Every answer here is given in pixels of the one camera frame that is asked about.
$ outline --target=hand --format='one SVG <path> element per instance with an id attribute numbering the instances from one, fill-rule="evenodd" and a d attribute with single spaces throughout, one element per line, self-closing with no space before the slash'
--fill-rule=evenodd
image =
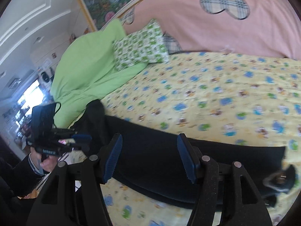
<path id="1" fill-rule="evenodd" d="M 58 157 L 50 155 L 45 159 L 43 162 L 40 163 L 40 160 L 42 159 L 42 155 L 36 152 L 36 150 L 31 147 L 31 160 L 34 163 L 34 165 L 39 168 L 40 166 L 47 172 L 52 172 L 52 170 L 55 168 L 55 166 L 58 163 Z"/>

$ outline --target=green patterned pillow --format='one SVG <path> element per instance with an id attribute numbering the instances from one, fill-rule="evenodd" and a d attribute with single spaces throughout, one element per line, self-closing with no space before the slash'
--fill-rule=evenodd
<path id="1" fill-rule="evenodd" d="M 167 63 L 169 55 L 163 43 L 158 22 L 152 19 L 142 30 L 113 41 L 116 69 L 122 70 L 136 63 Z"/>

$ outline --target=pink fabric cover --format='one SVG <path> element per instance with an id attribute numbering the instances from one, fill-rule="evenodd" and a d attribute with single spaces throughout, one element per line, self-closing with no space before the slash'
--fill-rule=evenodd
<path id="1" fill-rule="evenodd" d="M 155 18 L 163 33 L 178 41 L 183 51 L 225 51 L 301 60 L 301 21 L 287 0 L 243 0 L 246 18 L 220 11 L 205 11 L 201 0 L 143 0 L 134 17 L 123 25 L 127 34 Z"/>

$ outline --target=yellow patterned bed sheet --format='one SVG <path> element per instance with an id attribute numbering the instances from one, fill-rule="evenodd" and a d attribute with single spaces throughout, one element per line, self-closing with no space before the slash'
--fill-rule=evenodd
<path id="1" fill-rule="evenodd" d="M 301 62 L 240 54 L 181 53 L 150 64 L 107 95 L 106 114 L 165 132 L 234 145 L 286 146 L 300 175 Z M 183 226 L 191 210 L 151 200 L 115 179 L 101 187 L 114 225 Z M 278 196 L 276 224 L 299 193 Z M 214 225 L 219 223 L 216 213 Z"/>

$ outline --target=white ceiling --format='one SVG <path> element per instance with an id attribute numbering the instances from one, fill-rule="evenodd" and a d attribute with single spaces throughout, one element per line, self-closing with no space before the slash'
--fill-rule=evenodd
<path id="1" fill-rule="evenodd" d="M 6 85 L 13 77 L 24 78 L 35 67 L 30 52 L 68 31 L 73 0 L 12 0 L 0 18 L 0 100 L 13 91 Z"/>

